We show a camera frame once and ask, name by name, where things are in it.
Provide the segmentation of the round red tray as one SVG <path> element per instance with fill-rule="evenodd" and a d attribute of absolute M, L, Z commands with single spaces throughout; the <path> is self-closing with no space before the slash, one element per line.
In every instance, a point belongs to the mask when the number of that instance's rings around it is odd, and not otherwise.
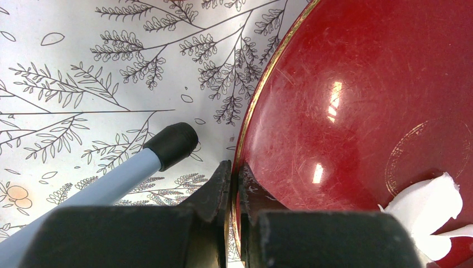
<path fill-rule="evenodd" d="M 472 2 L 312 1 L 277 49 L 235 154 L 290 210 L 378 210 L 449 173 L 472 223 Z"/>

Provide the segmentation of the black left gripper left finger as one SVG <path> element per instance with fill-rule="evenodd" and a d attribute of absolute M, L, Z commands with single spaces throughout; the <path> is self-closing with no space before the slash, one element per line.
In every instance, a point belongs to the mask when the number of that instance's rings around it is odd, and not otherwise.
<path fill-rule="evenodd" d="M 226 267 L 231 162 L 176 206 L 59 209 L 20 267 Z"/>

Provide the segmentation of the white dough ball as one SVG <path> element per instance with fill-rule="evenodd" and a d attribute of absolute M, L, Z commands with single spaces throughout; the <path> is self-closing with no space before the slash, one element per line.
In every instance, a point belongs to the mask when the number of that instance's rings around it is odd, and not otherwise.
<path fill-rule="evenodd" d="M 456 219 L 463 208 L 460 187 L 447 172 L 410 185 L 386 207 L 378 207 L 404 227 L 423 265 L 446 257 L 452 249 L 452 238 L 472 237 L 471 224 L 435 234 L 450 219 Z"/>

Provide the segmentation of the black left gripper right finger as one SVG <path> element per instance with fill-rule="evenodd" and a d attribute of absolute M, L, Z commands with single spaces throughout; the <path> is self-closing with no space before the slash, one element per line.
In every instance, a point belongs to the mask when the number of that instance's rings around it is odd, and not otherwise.
<path fill-rule="evenodd" d="M 407 231 L 382 212 L 290 210 L 239 168 L 246 267 L 421 267 Z"/>

